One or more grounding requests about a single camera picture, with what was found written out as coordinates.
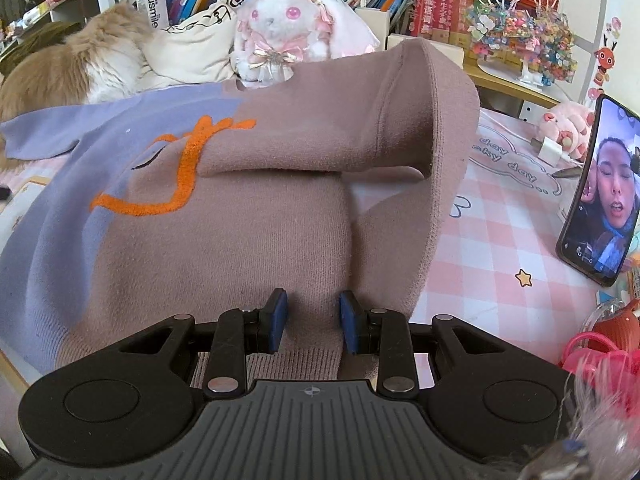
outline pink eye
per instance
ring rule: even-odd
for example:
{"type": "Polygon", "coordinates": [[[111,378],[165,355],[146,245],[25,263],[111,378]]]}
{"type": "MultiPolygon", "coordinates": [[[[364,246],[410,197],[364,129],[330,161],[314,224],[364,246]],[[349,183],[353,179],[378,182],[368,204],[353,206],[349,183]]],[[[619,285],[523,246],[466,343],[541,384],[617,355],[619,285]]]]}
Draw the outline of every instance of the pink eye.
{"type": "Polygon", "coordinates": [[[286,14],[287,18],[289,18],[290,20],[296,20],[300,17],[300,9],[297,7],[289,7],[286,14]]]}

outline silver screw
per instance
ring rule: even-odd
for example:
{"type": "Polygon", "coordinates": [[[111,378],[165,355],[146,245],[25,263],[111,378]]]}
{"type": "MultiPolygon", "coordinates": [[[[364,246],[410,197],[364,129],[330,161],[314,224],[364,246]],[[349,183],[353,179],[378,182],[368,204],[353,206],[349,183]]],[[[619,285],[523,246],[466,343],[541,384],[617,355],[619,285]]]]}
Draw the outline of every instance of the silver screw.
{"type": "Polygon", "coordinates": [[[409,377],[393,376],[385,379],[382,385],[395,394],[405,394],[414,389],[415,383],[409,377]]]}
{"type": "Polygon", "coordinates": [[[233,377],[215,377],[207,383],[207,388],[217,394],[228,394],[238,387],[233,377]]]}

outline brown sweater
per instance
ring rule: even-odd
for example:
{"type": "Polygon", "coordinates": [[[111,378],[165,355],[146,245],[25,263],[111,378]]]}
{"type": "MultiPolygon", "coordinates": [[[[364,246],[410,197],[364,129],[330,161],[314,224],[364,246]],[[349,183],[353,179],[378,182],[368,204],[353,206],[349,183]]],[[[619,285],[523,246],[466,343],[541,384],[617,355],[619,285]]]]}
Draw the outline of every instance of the brown sweater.
{"type": "MultiPolygon", "coordinates": [[[[478,125],[469,78],[411,40],[296,65],[292,79],[270,88],[228,82],[226,94],[242,98],[233,121],[243,129],[207,137],[194,154],[194,139],[211,129],[202,119],[192,140],[169,143],[130,178],[123,201],[136,206],[108,227],[88,308],[59,365],[179,312],[203,322],[261,306],[281,286],[289,320],[280,352],[253,356],[250,375],[330,380],[342,354],[340,291],[411,315],[478,125]],[[180,168],[192,156],[190,187],[180,168]],[[382,166],[413,166],[425,180],[350,223],[340,172],[382,166]],[[150,203],[175,204],[176,178],[187,200],[152,214],[150,203]]],[[[94,205],[118,212],[109,200],[94,205]]],[[[342,360],[343,373],[371,364],[342,360]]]]}

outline cat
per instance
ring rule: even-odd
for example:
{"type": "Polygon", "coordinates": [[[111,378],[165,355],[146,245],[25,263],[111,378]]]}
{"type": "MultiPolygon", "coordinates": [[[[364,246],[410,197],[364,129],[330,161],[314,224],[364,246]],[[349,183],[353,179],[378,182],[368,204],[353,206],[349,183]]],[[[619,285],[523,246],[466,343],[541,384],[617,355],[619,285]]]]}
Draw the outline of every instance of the cat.
{"type": "MultiPolygon", "coordinates": [[[[136,92],[153,35],[148,20],[127,2],[98,14],[63,44],[31,54],[0,80],[0,124],[43,108],[96,104],[136,92]]],[[[7,159],[0,135],[0,171],[21,161],[7,159]]]]}

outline gray ridged panel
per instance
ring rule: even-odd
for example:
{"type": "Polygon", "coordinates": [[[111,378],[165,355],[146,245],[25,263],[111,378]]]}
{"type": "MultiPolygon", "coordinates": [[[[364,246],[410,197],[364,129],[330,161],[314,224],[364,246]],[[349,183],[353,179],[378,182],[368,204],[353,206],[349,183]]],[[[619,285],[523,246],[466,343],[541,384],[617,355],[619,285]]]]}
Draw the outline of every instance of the gray ridged panel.
{"type": "Polygon", "coordinates": [[[415,405],[382,399],[365,381],[258,381],[241,399],[209,403],[154,457],[102,469],[42,459],[22,480],[468,480],[470,469],[481,471],[415,405]]]}

